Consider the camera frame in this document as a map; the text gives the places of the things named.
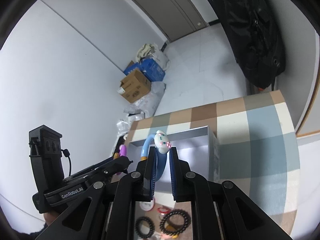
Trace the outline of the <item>blue bunny hair band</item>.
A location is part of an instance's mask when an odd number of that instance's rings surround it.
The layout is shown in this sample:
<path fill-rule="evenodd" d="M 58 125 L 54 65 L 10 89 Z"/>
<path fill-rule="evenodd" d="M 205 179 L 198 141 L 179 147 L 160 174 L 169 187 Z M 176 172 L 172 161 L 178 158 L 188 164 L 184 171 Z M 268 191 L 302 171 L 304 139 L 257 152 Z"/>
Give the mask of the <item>blue bunny hair band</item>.
<path fill-rule="evenodd" d="M 149 145 L 152 141 L 154 141 L 156 148 L 156 181 L 158 181 L 165 170 L 167 162 L 167 153 L 171 150 L 171 142 L 169 141 L 167 134 L 161 130 L 157 130 L 156 133 L 148 135 L 141 150 L 141 161 L 146 160 L 148 158 Z"/>

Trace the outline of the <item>white red round badge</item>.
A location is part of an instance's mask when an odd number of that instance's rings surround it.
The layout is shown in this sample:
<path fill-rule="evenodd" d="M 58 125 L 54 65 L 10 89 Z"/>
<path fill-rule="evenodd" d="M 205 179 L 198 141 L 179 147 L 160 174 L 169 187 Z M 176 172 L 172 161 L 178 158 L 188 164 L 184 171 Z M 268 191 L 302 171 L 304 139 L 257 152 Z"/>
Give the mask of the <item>white red round badge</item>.
<path fill-rule="evenodd" d="M 155 206 L 155 199 L 152 198 L 149 202 L 139 202 L 139 206 L 143 211 L 151 211 Z"/>

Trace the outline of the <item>red hair clip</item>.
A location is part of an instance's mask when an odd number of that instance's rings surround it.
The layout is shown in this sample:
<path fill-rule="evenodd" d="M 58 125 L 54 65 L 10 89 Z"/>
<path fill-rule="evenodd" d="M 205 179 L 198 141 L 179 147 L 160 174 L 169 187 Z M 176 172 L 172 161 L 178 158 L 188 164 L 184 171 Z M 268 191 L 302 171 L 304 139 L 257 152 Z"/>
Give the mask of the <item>red hair clip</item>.
<path fill-rule="evenodd" d="M 157 212 L 160 215 L 164 216 L 164 215 L 167 215 L 167 214 L 169 214 L 171 212 L 171 208 L 166 207 L 166 206 L 160 206 L 160 207 L 157 208 Z"/>

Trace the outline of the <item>grey open cardboard box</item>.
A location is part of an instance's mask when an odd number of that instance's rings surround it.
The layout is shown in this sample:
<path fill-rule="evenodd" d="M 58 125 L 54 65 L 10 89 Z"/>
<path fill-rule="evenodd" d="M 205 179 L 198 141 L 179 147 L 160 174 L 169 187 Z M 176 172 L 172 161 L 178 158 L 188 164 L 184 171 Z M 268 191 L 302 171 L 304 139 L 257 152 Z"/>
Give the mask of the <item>grey open cardboard box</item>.
<path fill-rule="evenodd" d="M 168 135 L 172 147 L 176 147 L 178 157 L 188 162 L 190 169 L 207 180 L 219 182 L 220 179 L 220 154 L 219 141 L 209 126 L 193 128 Z M 145 139 L 130 142 L 127 146 L 127 157 L 133 161 L 128 171 L 136 169 L 140 161 L 140 152 Z M 164 173 L 156 182 L 156 192 L 171 192 L 169 157 Z"/>

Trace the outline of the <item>grey plastic parcel bag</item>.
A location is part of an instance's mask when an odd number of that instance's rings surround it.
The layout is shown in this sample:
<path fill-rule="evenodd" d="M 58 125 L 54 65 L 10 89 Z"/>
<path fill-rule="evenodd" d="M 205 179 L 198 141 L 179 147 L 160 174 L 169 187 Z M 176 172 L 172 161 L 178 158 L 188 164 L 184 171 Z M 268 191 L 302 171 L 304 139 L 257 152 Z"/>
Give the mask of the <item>grey plastic parcel bag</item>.
<path fill-rule="evenodd" d="M 163 98 L 166 84 L 162 81 L 151 83 L 151 91 L 138 99 L 136 102 L 129 104 L 124 108 L 126 114 L 144 113 L 145 118 L 150 118 L 156 112 L 161 99 Z"/>

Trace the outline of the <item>checkered table cloth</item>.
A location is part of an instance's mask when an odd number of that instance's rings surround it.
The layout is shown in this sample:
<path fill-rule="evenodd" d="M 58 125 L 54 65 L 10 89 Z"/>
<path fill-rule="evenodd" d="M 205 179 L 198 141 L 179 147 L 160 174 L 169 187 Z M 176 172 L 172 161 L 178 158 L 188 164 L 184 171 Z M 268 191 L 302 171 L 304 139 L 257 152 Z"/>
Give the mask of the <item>checkered table cloth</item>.
<path fill-rule="evenodd" d="M 135 121 L 126 145 L 161 130 L 209 126 L 219 141 L 220 179 L 234 182 L 286 233 L 298 207 L 300 161 L 295 129 L 280 91 L 183 109 Z"/>

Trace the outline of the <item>brown cardboard box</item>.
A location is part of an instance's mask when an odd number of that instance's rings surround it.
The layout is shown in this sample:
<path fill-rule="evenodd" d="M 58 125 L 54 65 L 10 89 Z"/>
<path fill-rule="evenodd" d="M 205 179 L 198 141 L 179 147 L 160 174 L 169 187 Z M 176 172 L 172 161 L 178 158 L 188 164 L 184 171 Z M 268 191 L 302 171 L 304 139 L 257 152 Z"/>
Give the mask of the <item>brown cardboard box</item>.
<path fill-rule="evenodd" d="M 129 103 L 134 103 L 151 91 L 151 82 L 138 69 L 120 82 L 117 92 Z"/>

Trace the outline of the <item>blue cardboard box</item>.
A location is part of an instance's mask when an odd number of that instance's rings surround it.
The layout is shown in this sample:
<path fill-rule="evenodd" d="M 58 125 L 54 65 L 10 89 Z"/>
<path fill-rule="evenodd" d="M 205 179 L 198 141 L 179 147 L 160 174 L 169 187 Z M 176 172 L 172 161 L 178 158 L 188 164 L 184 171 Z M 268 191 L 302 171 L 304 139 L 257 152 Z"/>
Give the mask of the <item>blue cardboard box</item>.
<path fill-rule="evenodd" d="M 131 63 L 124 70 L 125 75 L 129 75 L 135 69 L 139 69 L 151 82 L 163 81 L 165 71 L 154 59 L 144 59 L 142 62 Z"/>

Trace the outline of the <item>grey door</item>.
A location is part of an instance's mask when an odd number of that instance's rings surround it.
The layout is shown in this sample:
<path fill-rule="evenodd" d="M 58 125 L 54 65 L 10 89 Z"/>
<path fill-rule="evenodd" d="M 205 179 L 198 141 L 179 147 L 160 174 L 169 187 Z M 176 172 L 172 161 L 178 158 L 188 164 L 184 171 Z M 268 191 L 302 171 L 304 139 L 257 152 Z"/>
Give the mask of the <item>grey door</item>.
<path fill-rule="evenodd" d="M 173 42 L 207 27 L 191 0 L 132 0 Z"/>

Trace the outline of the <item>black backpack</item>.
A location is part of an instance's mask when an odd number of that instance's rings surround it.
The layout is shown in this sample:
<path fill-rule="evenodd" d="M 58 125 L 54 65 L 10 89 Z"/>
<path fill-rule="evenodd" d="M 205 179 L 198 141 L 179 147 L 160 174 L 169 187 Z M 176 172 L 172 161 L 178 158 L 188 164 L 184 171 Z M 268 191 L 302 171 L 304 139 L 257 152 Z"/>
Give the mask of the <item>black backpack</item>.
<path fill-rule="evenodd" d="M 286 67 L 285 46 L 268 0 L 213 0 L 245 78 L 265 89 Z"/>

